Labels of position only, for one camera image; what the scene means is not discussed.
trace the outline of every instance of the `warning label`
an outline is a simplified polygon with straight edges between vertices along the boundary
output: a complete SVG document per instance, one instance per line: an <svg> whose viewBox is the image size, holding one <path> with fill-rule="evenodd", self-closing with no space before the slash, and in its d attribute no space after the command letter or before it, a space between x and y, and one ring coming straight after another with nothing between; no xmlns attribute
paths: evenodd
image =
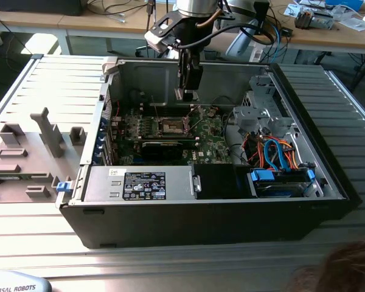
<svg viewBox="0 0 365 292"><path fill-rule="evenodd" d="M164 172L126 172L123 199L166 200L165 179Z"/></svg>

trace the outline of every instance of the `metal slotted surface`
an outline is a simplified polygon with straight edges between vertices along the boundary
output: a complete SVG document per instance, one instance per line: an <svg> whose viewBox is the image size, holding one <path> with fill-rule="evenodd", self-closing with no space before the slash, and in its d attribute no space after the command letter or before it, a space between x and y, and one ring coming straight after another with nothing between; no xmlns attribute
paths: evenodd
<svg viewBox="0 0 365 292"><path fill-rule="evenodd" d="M49 121L62 133L72 127L88 132L103 81L103 57L45 55L31 59L0 104L0 130L18 123L23 131L40 132L30 113L49 109Z"/></svg>
<svg viewBox="0 0 365 292"><path fill-rule="evenodd" d="M34 72L66 68L60 73L70 76L78 69L73 65L64 60L43 62ZM83 73L93 74L92 66L82 65ZM335 108L348 106L351 102ZM315 103L311 108L327 111ZM336 128L321 129L331 133ZM356 135L357 128L351 129ZM347 166L358 163L345 160ZM283 291L297 267L318 263L335 246L365 237L365 182L359 184L363 203L357 210L340 221L324 223L298 242L90 250L54 203L0 204L0 269L46 277L60 292Z"/></svg>
<svg viewBox="0 0 365 292"><path fill-rule="evenodd" d="M365 110L320 66L280 68L356 191L365 194Z"/></svg>

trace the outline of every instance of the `blue latch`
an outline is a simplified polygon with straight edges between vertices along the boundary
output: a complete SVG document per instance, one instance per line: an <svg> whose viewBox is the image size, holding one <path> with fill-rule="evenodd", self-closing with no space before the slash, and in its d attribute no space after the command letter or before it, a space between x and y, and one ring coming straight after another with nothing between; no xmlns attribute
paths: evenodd
<svg viewBox="0 0 365 292"><path fill-rule="evenodd" d="M310 178L310 180L313 181L315 179L315 173L312 169L308 169L307 174L308 174L308 177Z"/></svg>
<svg viewBox="0 0 365 292"><path fill-rule="evenodd" d="M74 181L63 181L57 184L57 192L71 193L74 189Z"/></svg>
<svg viewBox="0 0 365 292"><path fill-rule="evenodd" d="M259 169L251 173L253 181L274 181L274 175L271 170Z"/></svg>

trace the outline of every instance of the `desk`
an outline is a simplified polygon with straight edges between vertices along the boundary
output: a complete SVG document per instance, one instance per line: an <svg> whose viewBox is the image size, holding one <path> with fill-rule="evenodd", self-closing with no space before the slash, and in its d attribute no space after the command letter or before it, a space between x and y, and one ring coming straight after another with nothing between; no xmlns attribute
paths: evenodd
<svg viewBox="0 0 365 292"><path fill-rule="evenodd" d="M118 3L118 0L105 0L105 7ZM282 25L293 29L293 36L288 47L290 49L318 50L333 52L352 52L365 54L365 31L357 32L339 23L332 30L311 29L301 30L294 26L294 18L283 16L290 0L272 0L273 10ZM142 2L133 1L131 4L114 7L110 11L117 12L140 5ZM102 12L99 2L92 9ZM365 5L360 13L365 14ZM105 15L96 15L86 10L82 16L64 16L46 13L0 12L0 19L13 32L51 33L58 38L63 54L71 53L69 38L71 36L102 37L102 38L134 38L144 39L147 14L146 9L126 12L126 23L120 23ZM165 5L158 4L157 17L165 14ZM0 31L7 31L0 24ZM223 33L213 39L211 47L220 51L226 50L235 35Z"/></svg>
<svg viewBox="0 0 365 292"><path fill-rule="evenodd" d="M363 32L357 32L356 30L350 29L338 22L334 23L331 30L325 29L297 29L294 26L294 18L283 15L287 5L291 3L290 0L272 0L273 11L276 18L281 22L282 26L293 30L291 41L288 45L290 49L299 50L318 50L327 52L346 52L365 54L365 30ZM365 5L360 10L361 14L365 15ZM224 33L218 38L214 38L211 42L212 49L225 51L231 44L235 35L231 33ZM260 55L260 51L264 46L255 43L252 57L255 53Z"/></svg>
<svg viewBox="0 0 365 292"><path fill-rule="evenodd" d="M118 3L116 0L104 0L107 7ZM133 1L131 4L110 9L111 12L126 10L143 4ZM92 9L102 13L100 3L92 5ZM157 19L166 14L164 4L159 4L156 9ZM27 12L0 12L0 20L12 32L25 33L51 33L58 38L62 54L71 54L69 37L102 37L102 38L134 38L144 39L147 14L145 7L125 12L126 23L120 23L105 15L97 15L85 10L82 16L64 16L48 13ZM0 23L0 31L7 29Z"/></svg>

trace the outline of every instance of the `yellow wire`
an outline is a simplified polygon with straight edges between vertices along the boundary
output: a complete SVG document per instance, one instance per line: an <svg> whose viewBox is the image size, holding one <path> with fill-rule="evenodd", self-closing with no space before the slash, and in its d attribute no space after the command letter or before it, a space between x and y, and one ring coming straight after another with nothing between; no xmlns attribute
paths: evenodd
<svg viewBox="0 0 365 292"><path fill-rule="evenodd" d="M296 169L299 169L299 167L297 166L297 163L296 163L296 159L294 158L294 152L292 152L292 158L293 158L294 166L296 167Z"/></svg>

